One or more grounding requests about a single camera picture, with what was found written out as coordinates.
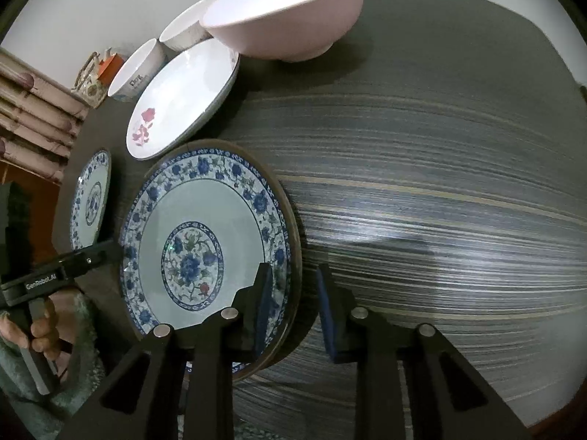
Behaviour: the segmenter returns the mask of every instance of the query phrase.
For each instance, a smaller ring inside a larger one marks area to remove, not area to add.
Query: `hand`
[[[51,299],[47,299],[45,300],[45,317],[37,319],[30,326],[30,332],[34,336],[32,342],[29,342],[28,336],[10,320],[9,316],[0,318],[0,335],[21,348],[26,349],[30,346],[37,352],[43,352],[46,358],[55,361],[61,353],[57,321],[55,305]]]

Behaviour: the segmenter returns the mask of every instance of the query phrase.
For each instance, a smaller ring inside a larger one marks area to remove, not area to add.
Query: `pink bowl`
[[[201,24],[241,54],[304,61],[348,32],[362,7],[363,0],[216,0]]]

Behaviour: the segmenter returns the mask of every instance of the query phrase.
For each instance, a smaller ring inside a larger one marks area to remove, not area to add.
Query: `blue and white porcelain plate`
[[[120,244],[121,287],[141,333],[158,323],[196,325],[230,306],[261,262],[274,274],[266,345],[278,332],[290,292],[290,236],[274,191],[243,157],[198,148],[161,162],[135,198]]]
[[[110,183],[110,154],[97,151],[77,179],[69,223],[74,250],[93,245],[98,239]]]

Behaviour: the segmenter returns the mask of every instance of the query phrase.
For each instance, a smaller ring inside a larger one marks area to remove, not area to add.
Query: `white wall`
[[[2,47],[70,87],[92,51],[127,54],[198,0],[30,0]],[[534,22],[575,79],[587,84],[587,45],[557,0],[489,0]]]

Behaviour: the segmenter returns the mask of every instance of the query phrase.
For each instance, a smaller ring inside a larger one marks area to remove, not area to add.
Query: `orange box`
[[[98,80],[108,87],[123,64],[124,60],[118,54],[110,56],[106,61],[101,61],[98,68]]]

